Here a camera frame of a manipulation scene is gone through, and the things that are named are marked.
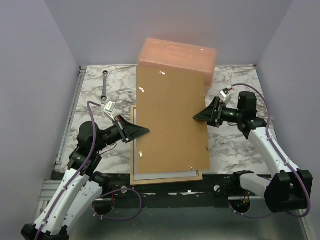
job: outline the marble tabletop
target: marble tabletop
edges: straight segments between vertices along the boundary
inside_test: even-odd
[[[121,114],[130,121],[131,105],[135,105],[137,99],[136,65],[88,66],[74,119],[71,123],[71,130],[67,137],[66,147],[61,157],[62,172],[66,169],[69,155],[77,147],[80,125],[91,120],[87,110],[87,101],[101,103],[102,72],[105,70],[109,72],[106,87],[107,99],[116,103],[113,115]],[[236,83],[246,83],[262,91],[256,69],[253,66],[217,66],[214,72],[213,87],[206,96],[206,105],[208,106],[213,98],[219,95],[219,91],[223,87]],[[249,89],[244,86],[237,86],[233,91],[233,98],[228,107],[236,108],[238,93],[246,90]],[[103,111],[99,107],[93,106],[92,111],[100,129],[112,126],[111,121],[103,115]],[[267,110],[259,97],[257,111],[260,117],[267,118]],[[229,126],[226,123],[220,128],[209,126],[208,135],[211,169],[204,171],[204,174],[232,174],[243,170],[250,170],[256,174],[269,174],[261,156],[236,126]],[[130,173],[130,144],[118,142],[115,149],[102,155],[102,160],[96,170],[110,174]]]

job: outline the wrench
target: wrench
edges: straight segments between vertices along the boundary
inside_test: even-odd
[[[101,100],[106,101],[107,100],[107,76],[108,76],[108,71],[103,71],[103,86],[102,86],[102,95],[101,95]]]

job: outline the cardboard sheet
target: cardboard sheet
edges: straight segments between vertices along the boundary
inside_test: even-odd
[[[206,108],[202,75],[137,67],[139,174],[210,169],[208,127],[193,116]]]
[[[137,108],[131,106],[131,122],[137,124]],[[137,140],[131,143],[131,171],[130,184],[158,184],[158,183],[174,183],[199,181],[203,179],[201,171],[181,171],[181,172],[164,172],[164,173],[138,173],[139,158],[137,155]]]

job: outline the purple cable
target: purple cable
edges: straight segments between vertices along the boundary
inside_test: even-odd
[[[111,192],[108,192],[108,193],[106,193],[106,194],[103,194],[103,195],[101,195],[99,198],[103,198],[103,197],[105,197],[105,196],[108,196],[108,195],[111,195],[111,194],[114,194],[114,193],[117,193],[117,192],[121,192],[121,191],[131,191],[131,192],[134,192],[134,193],[138,196],[139,201],[140,201],[140,204],[139,204],[139,209],[138,209],[138,211],[137,211],[135,214],[133,214],[132,216],[124,217],[124,218],[117,218],[117,217],[110,217],[110,216],[99,215],[99,214],[97,214],[97,212],[96,212],[95,205],[93,205],[94,216],[97,215],[97,216],[99,216],[99,217],[101,217],[101,218],[103,218],[103,219],[109,219],[109,220],[115,220],[115,221],[126,221],[126,220],[130,220],[130,219],[135,218],[135,217],[141,212],[141,209],[142,209],[142,199],[141,199],[140,194],[139,194],[136,190],[131,189],[131,188],[117,189],[117,190],[113,190],[113,191],[111,191]]]
[[[86,164],[88,163],[92,153],[94,152],[95,149],[95,144],[96,144],[96,138],[97,138],[97,133],[96,133],[96,123],[95,123],[95,119],[94,119],[94,114],[92,113],[92,110],[90,108],[90,104],[96,105],[98,107],[101,107],[101,104],[95,103],[93,101],[88,101],[86,103],[86,106],[88,108],[90,117],[91,117],[91,121],[92,121],[92,129],[93,129],[93,140],[92,140],[92,146],[90,149],[90,152],[88,154],[88,156],[86,157],[84,163],[80,166],[80,168],[75,172],[75,174],[70,178],[70,180],[63,186],[65,189],[67,189],[69,187],[69,185],[72,183],[72,181],[76,178],[76,176],[78,175],[78,173],[80,173],[82,171],[82,169],[84,169],[84,167],[86,166]],[[46,214],[45,218],[43,219],[43,222],[47,222],[48,218],[50,217],[51,213],[53,212],[55,206],[57,205],[58,201],[60,200],[61,196],[64,194],[64,190],[61,190],[60,193],[58,194],[58,196],[56,197],[56,199],[54,200],[52,206],[50,207],[48,213]],[[44,228],[45,225],[41,225],[35,235],[34,240],[38,240],[39,235],[42,231],[42,229]]]
[[[292,213],[292,212],[287,212],[289,215],[293,216],[293,217],[296,217],[296,218],[304,218],[306,217],[309,213],[310,213],[310,210],[311,210],[311,201],[310,201],[310,196],[309,196],[309,193],[308,193],[308,190],[303,182],[303,180],[301,179],[301,177],[298,175],[298,173],[296,172],[296,170],[290,165],[290,163],[287,163],[287,160],[286,158],[283,156],[283,154],[281,153],[281,151],[278,149],[278,147],[276,146],[274,140],[272,138],[270,138],[270,133],[269,133],[269,127],[270,127],[270,123],[271,123],[271,115],[270,115],[270,111],[269,111],[269,108],[268,108],[268,105],[267,105],[267,101],[266,99],[264,98],[264,96],[262,96],[262,94],[256,89],[254,88],[253,86],[250,86],[248,84],[245,84],[245,83],[236,83],[236,84],[233,84],[232,87],[235,87],[235,86],[245,86],[245,87],[248,87],[252,90],[254,90],[259,96],[260,98],[262,99],[265,107],[266,107],[266,110],[267,110],[267,113],[268,113],[268,119],[267,119],[267,123],[266,123],[266,135],[271,143],[271,145],[273,146],[274,150],[276,151],[276,153],[280,156],[281,160],[287,165],[287,167],[293,172],[294,176],[296,177],[296,179],[298,180],[298,182],[300,183],[301,187],[302,187],[302,190],[303,190],[303,193],[305,195],[305,198],[306,198],[306,203],[307,203],[307,207],[306,207],[306,211],[305,213],[301,214],[301,215],[297,215],[295,213]]]

